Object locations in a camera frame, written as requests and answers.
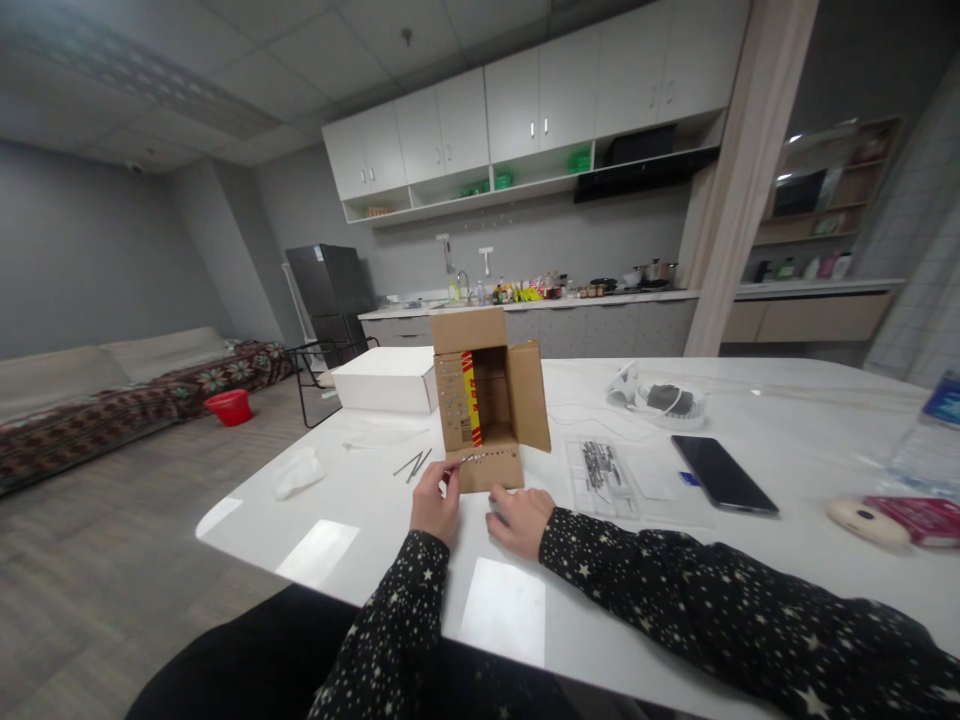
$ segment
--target white table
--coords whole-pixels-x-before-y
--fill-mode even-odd
[[[703,524],[713,525],[678,529],[702,542],[726,542],[839,595],[887,603],[926,625],[943,649],[960,654],[960,553],[889,552],[823,513],[825,500],[874,493],[887,479],[881,463],[913,422],[925,391],[816,360],[641,360],[651,380],[692,383],[710,393],[707,424],[692,434],[716,437],[726,446],[779,505],[781,516],[772,519],[706,505],[699,489],[680,482],[677,471],[685,468],[669,432],[609,409],[602,388],[622,362],[544,361],[554,451],[523,449],[528,487],[549,490],[558,505],[569,507],[565,438],[606,436],[626,443],[617,433],[630,436],[642,445],[645,474],[692,503],[685,507],[703,510]],[[388,449],[343,449],[344,439],[376,424],[428,431]],[[316,448],[327,476],[278,502],[275,472],[288,453],[304,446]],[[362,605],[407,532],[413,484],[404,484],[407,471],[396,477],[392,472],[428,447],[431,460],[443,457],[436,413],[341,410],[219,503],[197,536],[236,558]],[[550,572],[502,550],[487,535],[488,509],[486,494],[461,500],[444,596],[445,637],[707,718],[779,717],[691,669]],[[630,530],[674,527],[662,521],[620,524]]]

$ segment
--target wooden pillar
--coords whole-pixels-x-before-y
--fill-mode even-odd
[[[700,289],[684,355],[714,357],[760,226],[793,109],[818,0],[754,0],[720,159],[700,191],[703,213],[687,286]]]

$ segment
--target refrigerator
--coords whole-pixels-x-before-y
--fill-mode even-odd
[[[347,362],[364,352],[367,344],[357,315],[376,310],[377,301],[357,251],[321,244],[286,252],[313,336],[344,348],[341,356],[324,353],[327,367],[336,367],[341,357]]]

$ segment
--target sink faucet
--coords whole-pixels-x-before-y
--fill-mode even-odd
[[[463,275],[467,279],[467,303],[470,302],[470,298],[473,297],[473,290],[470,288],[470,276],[467,275],[466,270],[457,271],[457,287],[460,287],[460,276]]]

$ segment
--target red and yellow label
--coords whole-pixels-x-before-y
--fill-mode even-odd
[[[473,376],[473,353],[460,353],[460,368],[463,371],[463,389],[467,394],[467,410],[470,414],[470,432],[473,437],[473,446],[483,444],[480,434],[480,412],[477,408],[477,381]]]

